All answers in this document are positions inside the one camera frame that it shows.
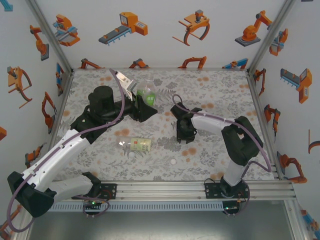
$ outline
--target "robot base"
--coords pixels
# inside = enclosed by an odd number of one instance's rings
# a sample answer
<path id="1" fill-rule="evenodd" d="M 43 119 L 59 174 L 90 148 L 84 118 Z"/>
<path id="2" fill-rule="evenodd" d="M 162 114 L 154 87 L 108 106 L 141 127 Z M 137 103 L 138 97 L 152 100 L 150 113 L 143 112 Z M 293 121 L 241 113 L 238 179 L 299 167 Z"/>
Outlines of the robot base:
<path id="1" fill-rule="evenodd" d="M 242 40 L 242 36 L 240 36 L 240 37 L 238 37 L 238 38 L 235 39 L 235 41 L 236 41 L 238 44 L 240 44 L 240 45 L 242 45 L 242 46 L 244 46 L 244 47 L 249 46 L 249 45 L 252 45 L 252 44 L 255 44 L 255 43 L 257 43 L 257 42 L 260 42 L 260 40 L 261 40 L 260 38 L 256 37 L 255 40 L 252 40 L 252 41 L 243 41 L 243 40 Z"/>

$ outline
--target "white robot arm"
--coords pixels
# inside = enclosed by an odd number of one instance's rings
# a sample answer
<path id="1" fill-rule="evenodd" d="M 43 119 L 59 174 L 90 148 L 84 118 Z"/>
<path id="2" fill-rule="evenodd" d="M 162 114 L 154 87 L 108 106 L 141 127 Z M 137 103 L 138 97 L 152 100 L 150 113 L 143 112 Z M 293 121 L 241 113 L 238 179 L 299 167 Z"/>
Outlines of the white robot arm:
<path id="1" fill-rule="evenodd" d="M 205 130 L 210 133 L 217 134 L 223 138 L 231 161 L 226 173 L 221 178 L 220 190 L 224 197 L 233 197 L 243 184 L 242 176 L 249 160 L 257 156 L 259 153 L 257 145 L 250 138 L 250 136 L 246 134 L 246 132 L 236 125 L 233 125 L 230 122 L 208 117 L 207 115 L 209 114 L 205 111 L 202 111 L 201 108 L 196 107 L 192 109 L 191 112 L 199 113 L 192 114 L 181 109 L 183 108 L 188 111 L 188 109 L 181 102 L 179 102 L 177 105 L 180 106 L 180 108 L 175 105 L 171 108 L 171 112 L 177 119 L 176 139 L 179 143 L 181 141 L 186 141 L 187 144 L 192 142 L 195 139 L 197 130 Z M 245 127 L 257 140 L 258 144 L 263 147 L 263 142 L 246 117 L 240 116 L 236 119 L 228 120 L 236 122 L 237 124 Z"/>

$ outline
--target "cable clip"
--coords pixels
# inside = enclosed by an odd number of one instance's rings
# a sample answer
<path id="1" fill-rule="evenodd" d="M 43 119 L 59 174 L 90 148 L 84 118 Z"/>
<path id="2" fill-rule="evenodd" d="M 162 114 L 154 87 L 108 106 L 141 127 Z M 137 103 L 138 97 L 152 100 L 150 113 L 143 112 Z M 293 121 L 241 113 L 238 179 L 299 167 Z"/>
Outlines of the cable clip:
<path id="1" fill-rule="evenodd" d="M 30 174 L 32 174 L 32 176 L 35 176 L 35 175 L 37 175 L 33 170 L 30 170 L 30 172 L 29 172 Z"/>

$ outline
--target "table surface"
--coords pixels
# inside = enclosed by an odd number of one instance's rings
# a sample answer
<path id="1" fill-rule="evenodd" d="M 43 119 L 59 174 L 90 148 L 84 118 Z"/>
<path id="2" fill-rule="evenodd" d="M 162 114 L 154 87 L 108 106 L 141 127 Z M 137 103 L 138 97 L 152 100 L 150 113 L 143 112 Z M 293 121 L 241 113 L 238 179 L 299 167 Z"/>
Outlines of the table surface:
<path id="1" fill-rule="evenodd" d="M 173 94 L 179 94 L 189 109 L 202 108 L 224 118 L 246 116 L 263 139 L 244 71 L 151 68 L 118 71 L 138 83 L 143 80 L 153 81 L 157 92 L 153 107 L 158 110 L 158 114 L 142 123 L 126 116 L 120 124 L 109 128 L 73 159 L 56 180 L 73 178 L 87 171 L 102 181 L 220 179 L 230 161 L 223 139 L 199 130 L 193 142 L 179 144 L 176 140 L 176 119 L 170 112 L 174 105 Z M 100 85 L 112 87 L 115 102 L 121 99 L 118 86 L 107 69 L 75 71 L 56 142 L 82 114 L 89 104 L 88 95 Z M 151 148 L 150 152 L 135 151 L 135 158 L 129 159 L 130 149 L 116 147 L 119 136 L 150 138 L 157 147 Z M 171 164 L 172 159 L 176 160 L 175 165 Z M 261 153 L 253 159 L 264 163 Z M 265 172 L 252 164 L 244 179 L 273 180 L 274 177 L 272 172 Z"/>

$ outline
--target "white bottle cap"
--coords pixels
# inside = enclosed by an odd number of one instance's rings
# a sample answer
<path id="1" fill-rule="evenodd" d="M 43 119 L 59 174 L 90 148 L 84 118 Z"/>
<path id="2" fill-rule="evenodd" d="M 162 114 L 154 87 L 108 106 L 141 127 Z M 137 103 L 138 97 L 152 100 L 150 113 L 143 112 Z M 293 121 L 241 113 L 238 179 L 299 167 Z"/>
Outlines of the white bottle cap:
<path id="1" fill-rule="evenodd" d="M 135 153 L 133 152 L 133 151 L 131 151 L 131 152 L 129 152 L 129 154 L 128 154 L 128 157 L 130 158 L 130 159 L 134 159 L 135 158 Z"/>
<path id="2" fill-rule="evenodd" d="M 176 165 L 176 164 L 177 164 L 177 160 L 175 160 L 175 159 L 173 158 L 173 159 L 170 160 L 170 163 L 171 163 L 172 165 Z"/>

